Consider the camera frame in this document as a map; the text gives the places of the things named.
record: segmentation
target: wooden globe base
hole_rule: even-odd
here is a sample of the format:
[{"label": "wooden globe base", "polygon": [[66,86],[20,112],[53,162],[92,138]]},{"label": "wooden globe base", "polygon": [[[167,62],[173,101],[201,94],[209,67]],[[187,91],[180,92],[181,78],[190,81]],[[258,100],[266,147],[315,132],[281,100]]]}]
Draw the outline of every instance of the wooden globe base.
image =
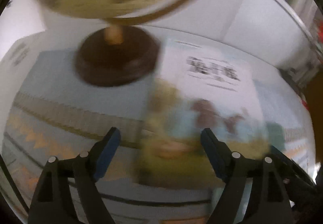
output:
[{"label": "wooden globe base", "polygon": [[123,41],[109,44],[105,30],[86,38],[75,58],[75,70],[95,86],[119,86],[131,83],[154,70],[159,43],[140,28],[122,26]]}]

